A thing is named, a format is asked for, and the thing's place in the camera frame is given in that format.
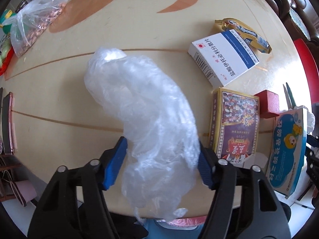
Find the blue gripper pad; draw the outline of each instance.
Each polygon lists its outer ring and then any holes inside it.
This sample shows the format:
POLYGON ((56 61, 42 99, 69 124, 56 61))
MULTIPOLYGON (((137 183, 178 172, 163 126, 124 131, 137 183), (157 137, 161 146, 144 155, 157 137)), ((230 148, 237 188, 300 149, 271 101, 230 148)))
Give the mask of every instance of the blue gripper pad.
POLYGON ((197 168, 199 170, 200 176, 202 177, 203 183, 211 189, 213 187, 213 172, 202 152, 199 154, 197 168))
POLYGON ((123 138, 119 140, 114 150, 116 150, 116 152, 104 170, 103 186, 105 190, 108 190, 116 181, 126 155, 127 139, 123 138))

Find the children's medicine box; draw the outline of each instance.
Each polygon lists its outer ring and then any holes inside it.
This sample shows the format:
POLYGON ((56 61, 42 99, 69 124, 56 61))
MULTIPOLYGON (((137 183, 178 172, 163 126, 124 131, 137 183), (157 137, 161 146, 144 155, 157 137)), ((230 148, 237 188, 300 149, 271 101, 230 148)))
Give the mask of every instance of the children's medicine box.
POLYGON ((233 29, 192 42, 188 53, 214 88, 225 86, 259 62, 233 29))
POLYGON ((274 190, 286 196, 296 189, 304 163, 306 140, 306 109, 287 111, 276 118, 266 176, 274 190))

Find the white medicine box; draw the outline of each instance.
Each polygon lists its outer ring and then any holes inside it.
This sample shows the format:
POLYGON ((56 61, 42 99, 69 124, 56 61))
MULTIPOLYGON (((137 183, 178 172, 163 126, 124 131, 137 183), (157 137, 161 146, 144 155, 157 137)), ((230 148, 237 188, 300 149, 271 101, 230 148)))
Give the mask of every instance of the white medicine box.
POLYGON ((188 53, 213 88, 225 86, 259 62, 233 29, 192 42, 188 53))

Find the round table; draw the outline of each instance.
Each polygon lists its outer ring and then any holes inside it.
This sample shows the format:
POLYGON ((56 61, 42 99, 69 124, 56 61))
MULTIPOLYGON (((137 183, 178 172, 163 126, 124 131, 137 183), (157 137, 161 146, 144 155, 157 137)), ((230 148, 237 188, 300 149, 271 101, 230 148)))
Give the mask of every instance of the round table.
MULTIPOLYGON (((297 50, 280 19, 264 0, 71 0, 64 13, 1 78, 4 96, 14 95, 12 121, 15 156, 49 182, 60 165, 76 168, 113 148, 122 123, 105 113, 88 93, 83 77, 87 61, 100 46, 128 55, 143 54, 181 88, 194 112, 199 136, 207 144, 213 87, 187 54, 192 41, 220 32, 214 20, 239 19, 266 38, 270 54, 256 52, 260 63, 226 88, 279 95, 287 109, 288 82, 297 105, 311 109, 306 75, 297 50)), ((261 120, 257 151, 269 156, 273 119, 261 120)), ((121 193, 121 175, 104 192, 110 211, 133 215, 121 193)), ((236 188, 234 206, 240 204, 236 188)), ((182 198, 185 217, 208 213, 214 191, 196 186, 182 198)), ((146 210, 140 215, 147 217, 146 210)))

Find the plastic bag with peanuts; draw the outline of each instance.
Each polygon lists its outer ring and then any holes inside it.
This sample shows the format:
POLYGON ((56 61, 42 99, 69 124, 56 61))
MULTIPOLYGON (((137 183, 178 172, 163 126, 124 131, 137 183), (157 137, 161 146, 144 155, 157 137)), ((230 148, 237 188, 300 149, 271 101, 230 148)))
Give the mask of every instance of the plastic bag with peanuts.
POLYGON ((21 57, 59 16, 68 0, 33 0, 2 24, 11 26, 11 43, 21 57))

